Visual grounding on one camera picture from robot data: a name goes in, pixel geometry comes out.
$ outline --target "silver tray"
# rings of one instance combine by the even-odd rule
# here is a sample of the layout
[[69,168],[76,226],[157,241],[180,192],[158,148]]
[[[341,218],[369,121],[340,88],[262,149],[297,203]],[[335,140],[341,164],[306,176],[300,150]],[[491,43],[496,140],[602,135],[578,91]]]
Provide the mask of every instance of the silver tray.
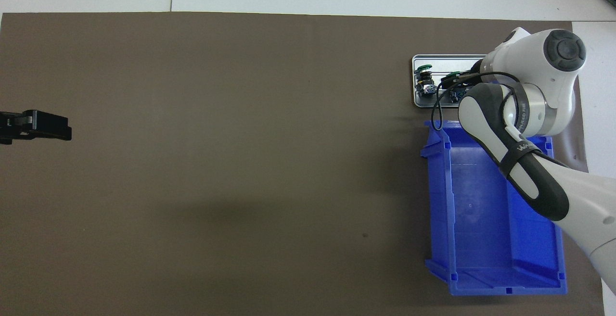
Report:
[[[434,94],[431,97],[422,97],[415,90],[416,79],[413,74],[414,70],[416,70],[419,66],[423,66],[424,64],[432,65],[432,78],[434,79],[434,84],[438,85],[442,77],[448,75],[451,72],[455,71],[468,71],[473,67],[473,64],[478,60],[484,58],[485,55],[447,55],[447,54],[418,54],[415,55],[411,59],[411,91],[413,92],[413,101],[416,106],[420,108],[432,108],[434,106],[434,101],[436,101],[437,95]],[[449,94],[444,95],[443,99],[440,101],[440,105],[443,108],[454,108],[459,105],[459,103],[451,103],[451,99],[449,98]]]

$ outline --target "blue bin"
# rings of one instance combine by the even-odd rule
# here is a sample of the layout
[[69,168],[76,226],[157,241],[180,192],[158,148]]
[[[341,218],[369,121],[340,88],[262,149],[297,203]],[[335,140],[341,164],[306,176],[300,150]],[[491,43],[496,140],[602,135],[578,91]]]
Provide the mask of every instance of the blue bin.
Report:
[[[526,204],[458,121],[426,125],[430,272],[455,296],[566,294],[561,229]],[[551,137],[530,141],[553,157]]]

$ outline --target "brown table surface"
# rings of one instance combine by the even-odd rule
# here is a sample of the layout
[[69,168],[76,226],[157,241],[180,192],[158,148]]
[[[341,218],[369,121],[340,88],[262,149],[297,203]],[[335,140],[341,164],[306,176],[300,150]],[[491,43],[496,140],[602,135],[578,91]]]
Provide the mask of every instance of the brown table surface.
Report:
[[[565,296],[453,297],[424,266],[429,110],[409,59],[487,53],[517,26],[571,29],[5,13],[0,109],[67,116],[73,140],[0,147],[0,314],[603,314],[568,237]],[[556,148],[583,169],[576,120]]]

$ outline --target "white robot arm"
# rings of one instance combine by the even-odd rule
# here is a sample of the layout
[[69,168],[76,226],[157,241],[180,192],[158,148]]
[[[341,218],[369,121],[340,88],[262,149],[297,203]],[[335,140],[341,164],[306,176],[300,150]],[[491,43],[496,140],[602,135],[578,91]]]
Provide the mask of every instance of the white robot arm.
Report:
[[525,139],[568,125],[585,58],[569,31],[530,35],[518,27],[476,64],[475,72],[488,75],[462,99],[458,116],[524,200],[570,235],[616,292],[616,179],[569,169]]

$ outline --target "velcro strap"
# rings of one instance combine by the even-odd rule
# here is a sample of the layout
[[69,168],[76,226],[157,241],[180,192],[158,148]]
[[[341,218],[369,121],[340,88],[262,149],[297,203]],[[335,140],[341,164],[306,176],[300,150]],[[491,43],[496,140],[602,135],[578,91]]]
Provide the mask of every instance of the velcro strap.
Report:
[[541,152],[532,141],[527,139],[517,141],[514,145],[510,146],[509,151],[507,151],[499,164],[499,170],[502,175],[507,177],[509,173],[511,173],[511,169],[513,169],[514,165],[522,156],[534,151]]

